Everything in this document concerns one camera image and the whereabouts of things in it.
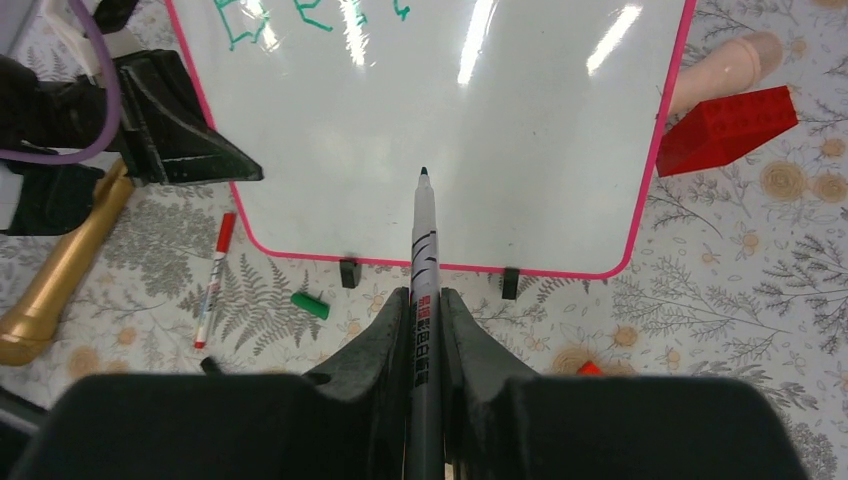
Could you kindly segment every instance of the red box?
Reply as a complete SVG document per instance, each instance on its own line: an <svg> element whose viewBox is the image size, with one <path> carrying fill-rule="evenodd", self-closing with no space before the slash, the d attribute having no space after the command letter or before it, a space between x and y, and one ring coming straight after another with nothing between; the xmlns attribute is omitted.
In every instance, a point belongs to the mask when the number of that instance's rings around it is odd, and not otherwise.
<svg viewBox="0 0 848 480"><path fill-rule="evenodd" d="M666 133L660 177L724 167L798 125L785 86L701 102Z"/></svg>

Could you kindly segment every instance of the gold microphone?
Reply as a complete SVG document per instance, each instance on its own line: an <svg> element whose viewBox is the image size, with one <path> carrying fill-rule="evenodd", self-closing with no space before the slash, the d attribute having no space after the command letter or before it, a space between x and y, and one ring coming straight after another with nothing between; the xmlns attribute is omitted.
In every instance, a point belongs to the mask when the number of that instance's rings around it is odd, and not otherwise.
<svg viewBox="0 0 848 480"><path fill-rule="evenodd" d="M91 214L59 239L23 297L0 319L0 365L26 365L50 345L65 304L135 190L126 174L118 159L94 187Z"/></svg>

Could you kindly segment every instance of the green marker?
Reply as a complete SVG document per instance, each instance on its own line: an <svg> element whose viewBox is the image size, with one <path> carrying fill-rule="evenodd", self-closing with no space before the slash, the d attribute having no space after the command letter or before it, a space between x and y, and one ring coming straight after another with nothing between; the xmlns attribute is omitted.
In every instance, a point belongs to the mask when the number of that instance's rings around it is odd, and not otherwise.
<svg viewBox="0 0 848 480"><path fill-rule="evenodd" d="M318 300L316 298L312 298L305 293L295 293L292 295L291 301L296 306L300 307L303 310L315 315L318 318L326 320L327 317L330 316L330 306L326 303Z"/></svg>

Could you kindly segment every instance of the leaf pattern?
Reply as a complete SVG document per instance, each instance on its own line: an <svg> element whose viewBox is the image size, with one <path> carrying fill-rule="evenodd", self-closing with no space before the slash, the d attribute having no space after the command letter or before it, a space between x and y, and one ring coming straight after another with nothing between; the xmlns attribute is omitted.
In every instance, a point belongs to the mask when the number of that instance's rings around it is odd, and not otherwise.
<svg viewBox="0 0 848 480"><path fill-rule="evenodd" d="M162 0L140 1L129 28L147 48L178 50ZM500 299L499 275L445 272L442 282L541 372L570 373L592 360L608 372L747 382L776 410L810 478L841 478L848 471L848 1L701 0L683 66L758 30L784 45L785 61L763 86L789 86L800 125L725 168L654 178L620 275L522 276L516 302ZM18 59L42 80L81 71L41 17ZM774 175L776 166L795 175L791 182ZM196 351L218 222L233 209L227 185L139 189L53 345L28 366L0 367L3 386L50 405L80 374L114 366L199 372L206 355L226 371L303 372L361 333L388 292L408 282L408 268L366 266L359 289L345 290L334 264L269 259L238 226L209 342ZM23 295L54 244L0 237L2 310ZM295 308L295 291L328 302L330 318Z"/></svg>

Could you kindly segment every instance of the marker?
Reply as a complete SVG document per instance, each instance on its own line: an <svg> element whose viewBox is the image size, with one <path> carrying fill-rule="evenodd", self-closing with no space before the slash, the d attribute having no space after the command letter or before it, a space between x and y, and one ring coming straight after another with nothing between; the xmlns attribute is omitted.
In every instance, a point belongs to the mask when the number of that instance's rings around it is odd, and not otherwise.
<svg viewBox="0 0 848 480"><path fill-rule="evenodd" d="M427 169L421 169L415 190L412 227L412 415L404 478L445 477L439 376L439 242L436 197Z"/></svg>
<svg viewBox="0 0 848 480"><path fill-rule="evenodd" d="M235 213L225 213L221 221L221 230L218 232L218 245L215 247L215 256L212 259L212 273L209 275L209 285L206 286L206 295L203 296L203 304L200 307L200 318L197 320L197 333L194 336L194 348L202 349L206 346L206 337L209 335L209 325L215 312L215 303L218 301L218 292L221 290L221 274L224 271L224 258L230 249L230 240L233 238L233 227L236 224Z"/></svg>

